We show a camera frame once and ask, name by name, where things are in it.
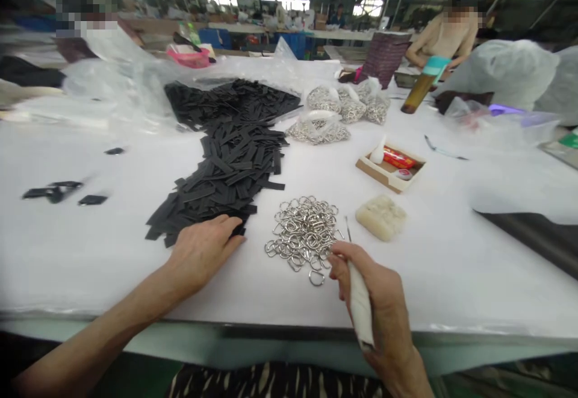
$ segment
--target pile of black leather strips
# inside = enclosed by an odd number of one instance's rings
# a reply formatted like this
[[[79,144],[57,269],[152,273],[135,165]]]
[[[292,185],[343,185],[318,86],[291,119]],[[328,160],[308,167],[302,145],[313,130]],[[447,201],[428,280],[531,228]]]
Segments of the pile of black leather strips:
[[[272,121],[299,107],[300,99],[257,82],[234,82],[201,91],[174,82],[165,92],[179,122],[204,130],[205,160],[188,178],[175,181],[176,191],[147,221],[148,240],[166,234],[173,246],[179,232],[220,214],[239,217],[243,224],[233,233],[243,235],[244,225],[257,212],[253,197],[262,188],[283,190],[269,181],[281,173],[281,147],[285,134],[271,130]]]

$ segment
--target pink container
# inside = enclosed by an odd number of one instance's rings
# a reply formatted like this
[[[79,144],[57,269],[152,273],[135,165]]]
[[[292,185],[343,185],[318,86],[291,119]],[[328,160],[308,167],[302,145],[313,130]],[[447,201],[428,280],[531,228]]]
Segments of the pink container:
[[[201,48],[201,53],[179,54],[174,50],[167,50],[167,55],[171,56],[177,63],[189,68],[205,68],[209,66],[209,50]]]

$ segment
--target cardboard tray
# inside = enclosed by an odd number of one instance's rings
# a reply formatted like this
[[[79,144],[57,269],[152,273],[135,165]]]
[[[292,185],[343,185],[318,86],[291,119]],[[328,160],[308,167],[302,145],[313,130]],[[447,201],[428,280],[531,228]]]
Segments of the cardboard tray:
[[[405,154],[406,156],[415,160],[415,165],[409,169],[409,171],[413,174],[413,177],[410,180],[405,181],[396,177],[394,172],[397,171],[397,168],[390,163],[381,162],[379,165],[373,163],[371,160],[369,160],[371,152],[366,156],[359,158],[355,166],[394,192],[401,193],[405,191],[415,181],[420,172],[422,172],[423,167],[426,165],[426,160],[416,154],[405,151],[399,147],[392,146],[391,144],[386,143],[385,146],[391,148],[394,151]]]

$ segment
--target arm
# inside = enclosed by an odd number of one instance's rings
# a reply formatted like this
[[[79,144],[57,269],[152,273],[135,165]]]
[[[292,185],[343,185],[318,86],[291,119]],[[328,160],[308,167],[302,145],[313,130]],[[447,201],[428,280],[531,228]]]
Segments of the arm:
[[[474,43],[476,42],[478,29],[479,23],[472,22],[468,34],[465,36],[464,41],[462,41],[462,44],[458,49],[458,57],[447,65],[446,70],[459,66],[470,56],[471,50],[474,48]]]
[[[419,38],[414,41],[413,44],[409,47],[408,51],[405,52],[405,57],[409,62],[417,65],[419,68],[424,68],[426,66],[425,60],[419,57],[417,52],[419,52],[419,50],[425,46],[426,43],[437,34],[437,32],[439,32],[440,24],[441,16],[435,17],[427,24]]]
[[[86,396],[129,341],[203,288],[244,242],[241,220],[218,216],[181,231],[169,260],[120,303],[13,380],[22,397]]]
[[[426,370],[409,329],[409,314],[401,277],[376,264],[361,247],[336,242],[328,259],[329,277],[339,282],[339,297],[349,309],[351,261],[363,277],[371,299],[374,352],[364,353],[385,387],[395,398],[434,398]]]

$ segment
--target worker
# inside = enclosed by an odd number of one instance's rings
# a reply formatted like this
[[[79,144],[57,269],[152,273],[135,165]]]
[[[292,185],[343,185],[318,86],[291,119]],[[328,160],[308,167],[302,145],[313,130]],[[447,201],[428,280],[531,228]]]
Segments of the worker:
[[[240,223],[238,217],[221,215],[183,229],[163,266],[108,312],[15,377],[11,383],[14,392],[20,397],[87,396],[135,335],[209,283],[245,241],[240,235],[231,237]],[[383,383],[284,362],[228,372],[185,365],[167,385],[166,396],[260,396],[265,387],[268,393],[263,396],[340,396],[339,383],[353,396],[387,396],[387,389],[394,397],[433,398],[421,356],[412,343],[400,276],[376,264],[354,244],[338,241],[332,251],[330,278],[338,281],[339,297],[347,309],[347,261],[356,265],[369,290],[376,350],[364,356]]]
[[[446,11],[429,22],[405,57],[420,70],[431,56],[452,59],[446,67],[446,73],[449,73],[470,56],[479,27],[479,16],[474,7],[453,0]]]
[[[345,26],[345,17],[343,17],[343,4],[337,6],[337,12],[331,16],[328,25],[339,25],[339,29],[347,29]]]

